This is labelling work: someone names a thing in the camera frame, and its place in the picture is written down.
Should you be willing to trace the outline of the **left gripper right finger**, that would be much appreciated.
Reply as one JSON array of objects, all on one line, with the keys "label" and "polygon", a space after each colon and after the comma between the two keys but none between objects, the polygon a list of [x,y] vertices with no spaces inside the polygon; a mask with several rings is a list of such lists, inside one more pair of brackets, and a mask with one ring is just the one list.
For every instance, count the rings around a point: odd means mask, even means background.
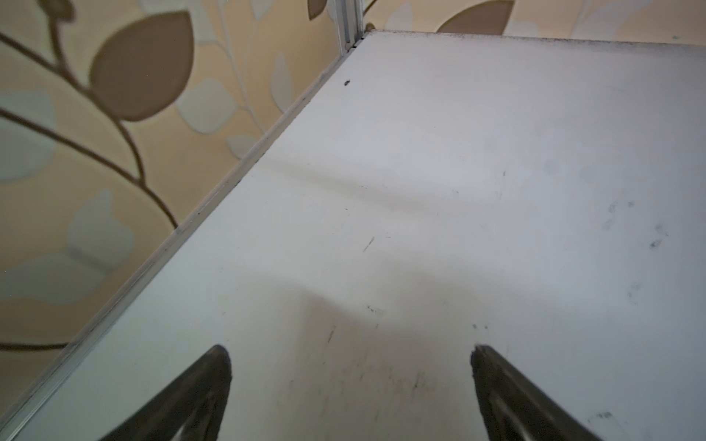
[{"label": "left gripper right finger", "polygon": [[470,365],[491,441],[599,441],[490,345],[476,345]]}]

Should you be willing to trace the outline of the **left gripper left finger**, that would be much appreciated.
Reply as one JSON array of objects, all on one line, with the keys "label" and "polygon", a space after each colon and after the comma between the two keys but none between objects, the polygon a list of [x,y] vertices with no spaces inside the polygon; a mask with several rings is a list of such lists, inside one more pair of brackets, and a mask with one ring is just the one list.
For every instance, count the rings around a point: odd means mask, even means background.
[{"label": "left gripper left finger", "polygon": [[232,364],[215,345],[104,440],[216,440],[228,403]]}]

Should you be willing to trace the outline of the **aluminium frame corner post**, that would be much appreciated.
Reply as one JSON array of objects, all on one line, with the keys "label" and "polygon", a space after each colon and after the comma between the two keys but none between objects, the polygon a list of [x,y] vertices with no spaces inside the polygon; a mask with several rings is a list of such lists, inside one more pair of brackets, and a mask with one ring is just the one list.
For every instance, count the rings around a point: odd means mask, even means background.
[{"label": "aluminium frame corner post", "polygon": [[341,54],[355,48],[365,33],[363,0],[329,1],[329,12],[336,25],[338,44]]}]

